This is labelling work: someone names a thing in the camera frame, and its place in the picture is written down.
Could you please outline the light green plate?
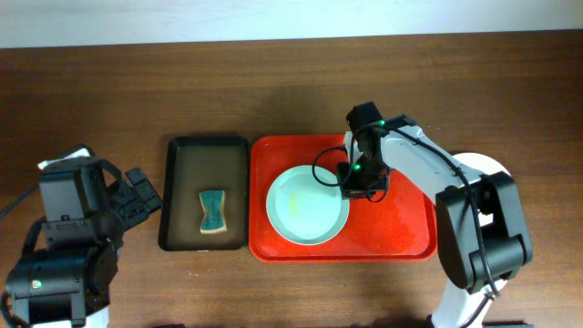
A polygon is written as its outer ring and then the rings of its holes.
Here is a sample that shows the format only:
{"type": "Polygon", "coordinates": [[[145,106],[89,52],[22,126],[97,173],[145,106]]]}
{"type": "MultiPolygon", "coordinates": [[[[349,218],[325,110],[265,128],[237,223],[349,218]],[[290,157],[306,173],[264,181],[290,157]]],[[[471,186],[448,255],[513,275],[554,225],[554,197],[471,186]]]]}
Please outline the light green plate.
{"type": "Polygon", "coordinates": [[[310,165],[285,170],[270,185],[265,200],[268,220],[286,241],[314,246],[333,239],[344,228],[350,201],[333,184],[328,169],[310,165]]]}

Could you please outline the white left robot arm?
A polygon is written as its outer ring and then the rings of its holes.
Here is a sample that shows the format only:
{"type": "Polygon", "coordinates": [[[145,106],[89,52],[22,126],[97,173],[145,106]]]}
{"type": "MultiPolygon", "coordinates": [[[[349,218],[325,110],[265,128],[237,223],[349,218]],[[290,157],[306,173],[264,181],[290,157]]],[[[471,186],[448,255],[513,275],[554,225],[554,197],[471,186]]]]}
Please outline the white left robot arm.
{"type": "Polygon", "coordinates": [[[85,327],[110,304],[123,236],[161,207],[139,168],[105,182],[91,164],[47,170],[39,181],[45,216],[30,228],[9,272],[1,309],[10,327],[65,322],[85,327]]]}

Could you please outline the white plate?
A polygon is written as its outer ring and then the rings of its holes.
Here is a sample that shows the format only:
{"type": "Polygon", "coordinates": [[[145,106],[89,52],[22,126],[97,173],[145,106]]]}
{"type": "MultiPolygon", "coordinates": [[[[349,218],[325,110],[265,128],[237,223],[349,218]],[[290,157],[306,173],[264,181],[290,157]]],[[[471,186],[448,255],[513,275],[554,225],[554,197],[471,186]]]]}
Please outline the white plate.
{"type": "Polygon", "coordinates": [[[468,167],[478,169],[487,175],[495,174],[497,172],[505,172],[509,175],[509,171],[501,163],[484,154],[462,152],[454,154],[454,158],[468,167]]]}

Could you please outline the green and yellow sponge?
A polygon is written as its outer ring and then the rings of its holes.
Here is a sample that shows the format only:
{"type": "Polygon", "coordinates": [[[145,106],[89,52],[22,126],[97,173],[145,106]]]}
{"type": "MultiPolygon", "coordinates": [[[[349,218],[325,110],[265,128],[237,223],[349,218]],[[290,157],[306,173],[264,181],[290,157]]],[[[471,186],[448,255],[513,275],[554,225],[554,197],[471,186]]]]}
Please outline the green and yellow sponge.
{"type": "Polygon", "coordinates": [[[204,190],[199,194],[203,209],[203,219],[199,231],[201,234],[215,234],[227,230],[224,214],[224,190],[204,190]]]}

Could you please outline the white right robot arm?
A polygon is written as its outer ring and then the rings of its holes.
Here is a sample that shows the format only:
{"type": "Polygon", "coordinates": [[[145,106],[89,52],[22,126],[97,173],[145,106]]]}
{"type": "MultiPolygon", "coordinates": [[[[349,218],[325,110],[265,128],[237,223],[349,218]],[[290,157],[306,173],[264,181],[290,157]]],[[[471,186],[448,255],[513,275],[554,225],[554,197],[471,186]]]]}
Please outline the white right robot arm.
{"type": "Polygon", "coordinates": [[[438,256],[448,278],[432,327],[480,327],[501,289],[533,258],[514,179],[485,173],[439,148],[409,117],[347,117],[348,160],[338,168],[346,199],[386,195],[397,171],[429,198],[438,256]]]}

